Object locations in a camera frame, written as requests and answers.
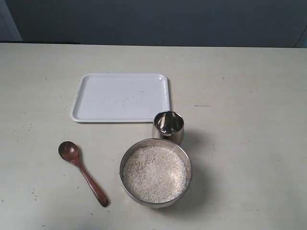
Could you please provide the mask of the small steel cup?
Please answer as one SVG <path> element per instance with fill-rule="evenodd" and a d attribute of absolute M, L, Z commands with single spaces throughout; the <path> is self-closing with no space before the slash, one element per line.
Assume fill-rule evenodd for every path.
<path fill-rule="evenodd" d="M 163 111 L 153 119 L 152 137 L 170 140 L 181 145 L 184 138 L 184 119 L 174 111 Z"/>

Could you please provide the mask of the large steel rice bowl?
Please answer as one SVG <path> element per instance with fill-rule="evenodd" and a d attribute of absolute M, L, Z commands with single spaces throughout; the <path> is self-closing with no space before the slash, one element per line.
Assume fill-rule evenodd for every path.
<path fill-rule="evenodd" d="M 149 138 L 125 152 L 119 176 L 132 200 L 159 209 L 175 204 L 186 193 L 192 180 L 192 164 L 179 145 Z"/>

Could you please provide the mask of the white rectangular plastic tray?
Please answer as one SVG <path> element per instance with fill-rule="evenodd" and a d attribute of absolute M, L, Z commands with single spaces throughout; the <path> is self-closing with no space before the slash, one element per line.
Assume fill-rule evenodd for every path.
<path fill-rule="evenodd" d="M 77 123 L 150 123 L 170 109 L 162 74 L 90 73 L 80 80 L 70 117 Z"/>

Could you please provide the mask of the brown wooden spoon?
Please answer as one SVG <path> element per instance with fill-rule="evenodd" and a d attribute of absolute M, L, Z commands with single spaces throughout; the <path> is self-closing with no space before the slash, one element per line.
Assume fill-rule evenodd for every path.
<path fill-rule="evenodd" d="M 99 204 L 103 207 L 107 207 L 109 205 L 109 200 L 104 191 L 83 166 L 79 147 L 71 141 L 64 141 L 59 145 L 58 153 L 63 160 L 76 166 L 80 170 Z"/>

